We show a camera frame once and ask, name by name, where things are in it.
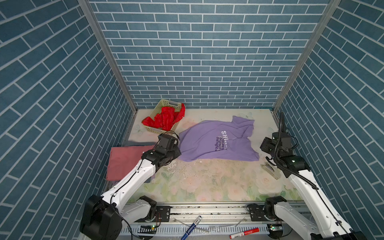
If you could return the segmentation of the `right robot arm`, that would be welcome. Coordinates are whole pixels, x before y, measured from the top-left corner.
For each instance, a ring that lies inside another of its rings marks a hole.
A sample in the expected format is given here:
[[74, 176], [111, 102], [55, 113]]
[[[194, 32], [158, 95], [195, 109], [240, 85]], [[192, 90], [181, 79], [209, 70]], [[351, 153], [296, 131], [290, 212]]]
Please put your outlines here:
[[355, 231], [341, 217], [317, 183], [306, 160], [293, 153], [291, 136], [273, 133], [265, 138], [260, 149], [271, 156], [274, 166], [294, 185], [310, 210], [314, 222], [294, 210], [282, 197], [270, 197], [265, 201], [265, 217], [271, 221], [281, 220], [288, 224], [304, 240], [364, 240], [361, 231]]

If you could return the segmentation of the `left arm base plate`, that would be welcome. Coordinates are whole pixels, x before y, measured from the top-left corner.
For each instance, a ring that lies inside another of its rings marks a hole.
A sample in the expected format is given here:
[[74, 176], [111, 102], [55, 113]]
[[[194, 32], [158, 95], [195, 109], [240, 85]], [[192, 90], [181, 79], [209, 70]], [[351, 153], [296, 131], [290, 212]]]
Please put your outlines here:
[[169, 222], [171, 216], [171, 206], [156, 206], [150, 209], [150, 222]]

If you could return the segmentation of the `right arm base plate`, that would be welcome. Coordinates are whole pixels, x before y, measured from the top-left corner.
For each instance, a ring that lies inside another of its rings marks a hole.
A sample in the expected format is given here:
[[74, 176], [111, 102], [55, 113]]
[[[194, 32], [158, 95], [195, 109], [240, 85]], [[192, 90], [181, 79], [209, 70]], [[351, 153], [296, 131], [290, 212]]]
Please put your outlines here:
[[264, 207], [258, 204], [249, 204], [246, 206], [247, 211], [250, 214], [250, 218], [252, 222], [266, 222], [270, 221], [264, 212]]

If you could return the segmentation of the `purple t shirt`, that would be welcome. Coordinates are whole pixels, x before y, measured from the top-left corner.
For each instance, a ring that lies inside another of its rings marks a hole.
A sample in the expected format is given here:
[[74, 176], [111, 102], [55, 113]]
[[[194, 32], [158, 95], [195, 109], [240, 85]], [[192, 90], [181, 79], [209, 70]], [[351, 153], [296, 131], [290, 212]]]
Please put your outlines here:
[[233, 116], [231, 122], [202, 121], [180, 133], [179, 145], [184, 162], [200, 159], [223, 159], [255, 162], [259, 160], [249, 137], [254, 120]]

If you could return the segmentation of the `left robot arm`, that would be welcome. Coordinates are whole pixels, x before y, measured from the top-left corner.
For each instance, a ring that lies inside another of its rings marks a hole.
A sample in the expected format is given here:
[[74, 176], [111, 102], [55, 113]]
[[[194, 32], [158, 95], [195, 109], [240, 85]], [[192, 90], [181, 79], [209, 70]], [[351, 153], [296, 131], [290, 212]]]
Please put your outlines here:
[[157, 202], [142, 196], [128, 205], [133, 194], [156, 172], [181, 155], [180, 137], [174, 131], [158, 136], [155, 146], [144, 152], [137, 165], [114, 187], [102, 195], [92, 195], [85, 202], [80, 232], [91, 240], [115, 240], [123, 225], [137, 220], [159, 220]]

